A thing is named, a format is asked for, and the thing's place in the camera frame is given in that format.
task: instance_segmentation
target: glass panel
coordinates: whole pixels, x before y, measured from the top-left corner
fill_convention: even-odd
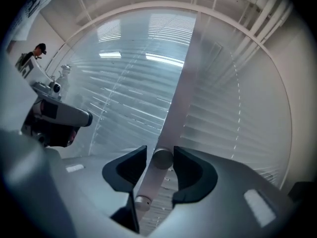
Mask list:
[[[291,145],[280,75],[243,33],[204,14],[202,21],[202,59],[180,145],[242,162],[280,186]]]
[[[62,101],[94,115],[63,157],[156,146],[182,71],[196,14],[140,10],[92,26],[73,38],[49,74],[62,82]],[[63,70],[61,65],[71,68]]]

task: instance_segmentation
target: person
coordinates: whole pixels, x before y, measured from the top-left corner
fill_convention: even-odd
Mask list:
[[[35,57],[35,59],[37,59],[41,54],[46,55],[46,45],[44,43],[38,44],[33,51],[22,54],[15,67],[19,70],[28,61],[28,59],[31,57]]]

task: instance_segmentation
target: ceiling light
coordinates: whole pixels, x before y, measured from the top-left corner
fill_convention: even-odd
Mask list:
[[[146,58],[148,60],[165,62],[165,63],[169,63],[169,64],[176,65],[179,67],[183,67],[183,65],[184,65],[184,61],[177,60],[174,58],[168,58],[168,57],[154,55],[154,54],[148,54],[148,53],[146,53],[145,55],[146,55]]]
[[[100,53],[101,58],[121,58],[120,52]]]

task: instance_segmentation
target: wall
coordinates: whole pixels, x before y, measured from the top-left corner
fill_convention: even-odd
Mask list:
[[[17,41],[9,54],[10,60],[15,64],[22,53],[28,53],[39,44],[46,44],[46,55],[41,55],[38,63],[46,68],[58,49],[63,45],[62,38],[51,28],[41,13],[35,18],[26,41]]]
[[[289,98],[292,148],[282,190],[297,181],[311,181],[317,164],[316,44],[305,23],[293,13],[266,42]]]

